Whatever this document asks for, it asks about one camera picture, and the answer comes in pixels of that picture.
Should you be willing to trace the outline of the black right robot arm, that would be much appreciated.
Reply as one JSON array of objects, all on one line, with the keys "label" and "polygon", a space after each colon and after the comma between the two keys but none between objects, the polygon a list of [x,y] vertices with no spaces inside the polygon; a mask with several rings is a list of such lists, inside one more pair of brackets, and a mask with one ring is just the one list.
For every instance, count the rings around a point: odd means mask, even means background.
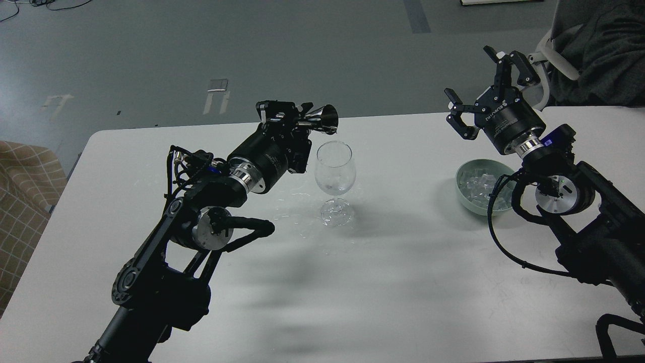
[{"label": "black right robot arm", "polygon": [[[643,334],[643,212],[596,168],[574,159],[576,133],[569,124],[545,133],[545,122],[521,92],[521,87],[541,82],[527,56],[488,45],[483,50],[496,66],[493,82],[472,105],[445,89],[450,101],[445,119],[461,138],[475,140],[484,133],[498,154],[521,159],[519,170],[502,174],[491,191],[486,210],[490,235],[522,268],[620,292],[638,320],[604,314],[595,324],[603,361],[618,362],[611,326]],[[525,221],[546,226],[558,241],[555,255],[562,271],[516,257],[498,240],[493,207],[508,184],[513,184],[513,211]]]}]

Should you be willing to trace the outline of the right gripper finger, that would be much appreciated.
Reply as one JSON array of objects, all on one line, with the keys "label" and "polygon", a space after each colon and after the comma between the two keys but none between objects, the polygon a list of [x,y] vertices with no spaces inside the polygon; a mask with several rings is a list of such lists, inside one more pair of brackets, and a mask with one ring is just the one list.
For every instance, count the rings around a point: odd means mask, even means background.
[{"label": "right gripper finger", "polygon": [[537,71],[520,51],[505,53],[488,45],[483,50],[497,65],[491,85],[493,99],[516,99],[520,97],[521,90],[541,83]]},{"label": "right gripper finger", "polygon": [[483,113],[483,105],[465,105],[453,89],[445,88],[445,95],[450,102],[450,113],[446,121],[464,140],[475,140],[479,133],[478,126],[468,126],[462,118],[463,113]]}]

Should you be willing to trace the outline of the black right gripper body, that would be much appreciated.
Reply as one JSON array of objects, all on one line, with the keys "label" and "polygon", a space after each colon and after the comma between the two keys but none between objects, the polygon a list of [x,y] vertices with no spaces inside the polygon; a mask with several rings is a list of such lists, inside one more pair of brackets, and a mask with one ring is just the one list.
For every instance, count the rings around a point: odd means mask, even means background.
[{"label": "black right gripper body", "polygon": [[536,111],[523,99],[516,87],[507,87],[498,94],[499,87],[490,86],[475,101],[477,110],[485,113],[474,116],[475,126],[484,131],[493,147],[501,155],[514,153],[511,143],[526,133],[540,136],[546,129]]}]

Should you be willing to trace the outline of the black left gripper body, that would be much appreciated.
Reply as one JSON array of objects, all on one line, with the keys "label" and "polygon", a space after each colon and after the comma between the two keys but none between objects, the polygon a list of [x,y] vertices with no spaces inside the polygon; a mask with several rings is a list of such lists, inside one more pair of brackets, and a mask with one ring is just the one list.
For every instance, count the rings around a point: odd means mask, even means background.
[{"label": "black left gripper body", "polygon": [[251,177],[249,192],[268,193],[288,172],[287,143],[293,131],[309,131],[296,126],[285,134],[261,133],[256,129],[244,142],[229,154],[227,161],[232,169],[242,168]]}]

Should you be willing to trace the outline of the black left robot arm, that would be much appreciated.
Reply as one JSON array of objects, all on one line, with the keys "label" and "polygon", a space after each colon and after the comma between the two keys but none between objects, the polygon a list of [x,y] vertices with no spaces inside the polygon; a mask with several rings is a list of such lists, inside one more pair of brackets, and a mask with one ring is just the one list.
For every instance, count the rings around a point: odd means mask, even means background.
[{"label": "black left robot arm", "polygon": [[233,216],[248,195],[268,193],[287,172],[303,174],[313,131],[334,134],[336,108],[265,100],[260,123],[226,158],[171,146],[160,221],[117,274],[118,307],[85,362],[148,362],[175,329],[189,331],[209,312],[220,257],[276,230],[268,220]]}]

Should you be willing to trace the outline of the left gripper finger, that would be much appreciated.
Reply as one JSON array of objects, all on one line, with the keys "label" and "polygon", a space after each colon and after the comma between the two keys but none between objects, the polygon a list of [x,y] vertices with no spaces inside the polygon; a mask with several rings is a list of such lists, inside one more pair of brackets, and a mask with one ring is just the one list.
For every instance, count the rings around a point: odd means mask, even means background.
[{"label": "left gripper finger", "polygon": [[287,170],[291,174],[304,174],[308,165],[311,140],[309,131],[293,131],[287,143]]},{"label": "left gripper finger", "polygon": [[265,100],[257,102],[255,109],[260,117],[257,130],[261,133],[285,134],[296,127],[299,111],[293,102]]}]

